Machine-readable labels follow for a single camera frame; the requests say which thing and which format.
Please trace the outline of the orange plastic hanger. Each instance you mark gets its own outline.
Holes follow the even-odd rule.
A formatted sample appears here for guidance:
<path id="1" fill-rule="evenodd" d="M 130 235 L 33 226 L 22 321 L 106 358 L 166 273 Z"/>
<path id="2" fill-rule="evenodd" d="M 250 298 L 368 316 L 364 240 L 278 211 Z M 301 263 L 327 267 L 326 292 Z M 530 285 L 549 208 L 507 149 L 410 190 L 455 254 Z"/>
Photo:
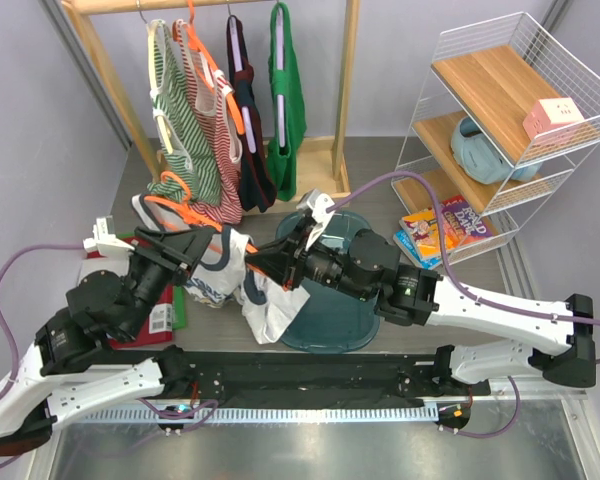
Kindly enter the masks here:
<path id="1" fill-rule="evenodd" d="M 222 232 L 222 224 L 192 208 L 189 203 L 191 191 L 179 176 L 173 172 L 165 171 L 161 174 L 160 179 L 174 180 L 183 189 L 184 200 L 177 203 L 152 194 L 133 196 L 131 198 L 132 209 L 145 227 L 169 233 L 186 230 L 192 226 L 209 226 L 218 233 Z"/>

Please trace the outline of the white navy-trimmed tank top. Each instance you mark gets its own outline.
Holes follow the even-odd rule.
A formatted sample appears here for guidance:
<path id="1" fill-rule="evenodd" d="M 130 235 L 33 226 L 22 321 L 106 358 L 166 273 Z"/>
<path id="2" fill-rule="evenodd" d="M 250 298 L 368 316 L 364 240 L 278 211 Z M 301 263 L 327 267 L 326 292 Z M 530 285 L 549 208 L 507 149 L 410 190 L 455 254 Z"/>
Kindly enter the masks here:
<path id="1" fill-rule="evenodd" d="M 220 308 L 234 300 L 241 306 L 257 343 L 272 344 L 283 333 L 309 299 L 309 293 L 298 287 L 285 290 L 245 264 L 252 246 L 251 238 L 230 225 L 215 230 L 201 262 L 185 290 L 196 301 Z"/>

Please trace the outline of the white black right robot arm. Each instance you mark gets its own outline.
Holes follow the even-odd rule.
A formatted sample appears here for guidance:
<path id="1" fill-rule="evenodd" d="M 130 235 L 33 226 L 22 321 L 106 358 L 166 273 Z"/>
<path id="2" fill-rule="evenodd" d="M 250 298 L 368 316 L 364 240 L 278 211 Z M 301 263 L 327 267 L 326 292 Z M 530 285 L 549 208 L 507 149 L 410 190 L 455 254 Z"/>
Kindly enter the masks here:
<path id="1" fill-rule="evenodd" d="M 590 298 L 535 303 L 498 294 L 489 300 L 484 290 L 403 263 L 399 248 L 371 229 L 357 231 L 346 250 L 323 245 L 316 230 L 315 220 L 304 214 L 286 236 L 248 248 L 245 262 L 286 290 L 310 280 L 371 301 L 375 314 L 395 325 L 451 326 L 496 336 L 490 344 L 437 350 L 431 380 L 440 393 L 516 375 L 572 388 L 595 386 Z"/>

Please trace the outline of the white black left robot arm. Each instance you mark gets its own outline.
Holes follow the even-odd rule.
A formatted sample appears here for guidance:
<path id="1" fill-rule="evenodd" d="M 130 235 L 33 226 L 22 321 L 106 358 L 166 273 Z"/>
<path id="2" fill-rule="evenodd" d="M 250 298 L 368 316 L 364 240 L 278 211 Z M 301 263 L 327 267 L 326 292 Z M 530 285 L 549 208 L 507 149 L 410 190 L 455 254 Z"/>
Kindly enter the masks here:
<path id="1" fill-rule="evenodd" d="M 138 227 L 135 235 L 138 245 L 120 246 L 126 272 L 94 271 L 69 290 L 66 307 L 36 332 L 17 370 L 0 386 L 0 457 L 34 450 L 53 432 L 102 408 L 126 400 L 180 399 L 191 391 L 195 371 L 175 345 L 108 378 L 81 378 L 90 367 L 118 359 L 111 341 L 135 341 L 164 291 L 185 284 L 194 272 L 214 230 Z"/>

